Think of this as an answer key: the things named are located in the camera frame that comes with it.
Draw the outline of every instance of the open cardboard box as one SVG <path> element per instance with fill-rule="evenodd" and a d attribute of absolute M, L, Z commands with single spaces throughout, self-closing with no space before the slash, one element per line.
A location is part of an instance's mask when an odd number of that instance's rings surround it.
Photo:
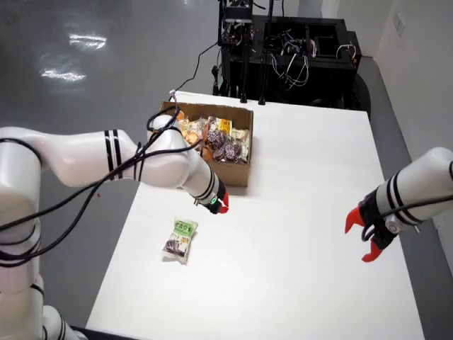
<path fill-rule="evenodd" d="M 165 101 L 161 110 L 174 106 L 175 103 Z M 231 106 L 189 104 L 179 103 L 181 110 L 189 120 L 208 118 L 210 116 L 230 119 L 233 128 L 250 131 L 250 148 L 248 150 L 247 164 L 227 163 L 225 161 L 208 162 L 211 169 L 227 186 L 247 186 L 248 173 L 251 166 L 252 144 L 253 144 L 253 111 L 245 108 L 233 108 Z"/>

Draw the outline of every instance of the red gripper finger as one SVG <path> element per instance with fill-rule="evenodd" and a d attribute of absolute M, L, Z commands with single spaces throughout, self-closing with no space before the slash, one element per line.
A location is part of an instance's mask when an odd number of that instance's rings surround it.
<path fill-rule="evenodd" d="M 371 241 L 371 252 L 369 254 L 366 254 L 362 257 L 362 261 L 364 262 L 372 262 L 375 259 L 379 257 L 379 255 L 382 253 L 382 250 L 377 247 L 377 245 Z"/>
<path fill-rule="evenodd" d="M 361 225 L 362 227 L 365 226 L 362 216 L 360 215 L 359 207 L 356 207 L 354 210 L 351 210 L 351 212 L 346 217 L 345 234 L 347 234 L 351 230 L 353 225 Z"/>
<path fill-rule="evenodd" d="M 229 210 L 229 195 L 228 195 L 227 192 L 225 192 L 225 196 L 224 196 L 223 202 L 224 202 L 224 204 L 222 204 L 222 207 L 220 208 L 220 213 L 221 214 L 224 214 L 224 213 L 226 213 Z"/>

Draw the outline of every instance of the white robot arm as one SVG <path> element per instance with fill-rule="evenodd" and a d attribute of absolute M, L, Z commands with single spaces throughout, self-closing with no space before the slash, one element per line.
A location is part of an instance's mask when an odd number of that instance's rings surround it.
<path fill-rule="evenodd" d="M 174 116 L 165 115 L 175 108 Z M 0 339 L 81 338 L 55 309 L 45 306 L 43 312 L 39 256 L 73 230 L 105 181 L 134 179 L 151 186 L 182 187 L 211 213 L 228 211 L 225 185 L 183 139 L 177 114 L 174 106 L 150 118 L 143 146 L 121 130 L 64 136 L 0 128 Z M 43 169 L 55 172 L 67 186 L 83 188 L 38 212 Z M 37 217 L 87 190 L 91 192 L 76 219 L 62 236 L 41 248 Z"/>
<path fill-rule="evenodd" d="M 453 152 L 436 147 L 368 194 L 349 213 L 345 232 L 354 224 L 364 227 L 362 241 L 372 241 L 362 260 L 371 262 L 399 232 L 419 232 L 417 225 L 452 206 Z"/>

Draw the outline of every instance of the green snack package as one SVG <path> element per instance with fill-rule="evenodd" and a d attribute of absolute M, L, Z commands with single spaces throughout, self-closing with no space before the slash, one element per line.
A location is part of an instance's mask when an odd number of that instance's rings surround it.
<path fill-rule="evenodd" d="M 162 249 L 162 256 L 186 264 L 192 236 L 197 227 L 196 222 L 175 217 L 175 229 Z"/>

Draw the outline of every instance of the reflective floor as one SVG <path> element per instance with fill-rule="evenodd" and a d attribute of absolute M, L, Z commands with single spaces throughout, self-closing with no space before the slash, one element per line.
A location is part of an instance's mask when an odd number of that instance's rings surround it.
<path fill-rule="evenodd" d="M 316 13 L 302 3 L 304 15 Z M 147 118 L 215 43 L 217 20 L 215 0 L 1 0 L 0 126 L 64 134 L 119 128 L 143 141 Z M 202 56 L 185 90 L 211 93 L 217 51 Z M 363 58 L 360 74 L 389 177 L 410 158 L 374 60 Z M 86 324 L 136 190 L 129 181 L 104 185 L 70 237 L 42 258 L 46 303 L 71 324 Z M 46 173 L 41 206 L 72 191 Z M 69 225 L 80 204 L 42 218 L 44 244 Z M 427 223 L 423 237 L 407 234 L 402 244 L 426 339 L 445 339 L 453 334 L 453 279 L 437 233 Z"/>

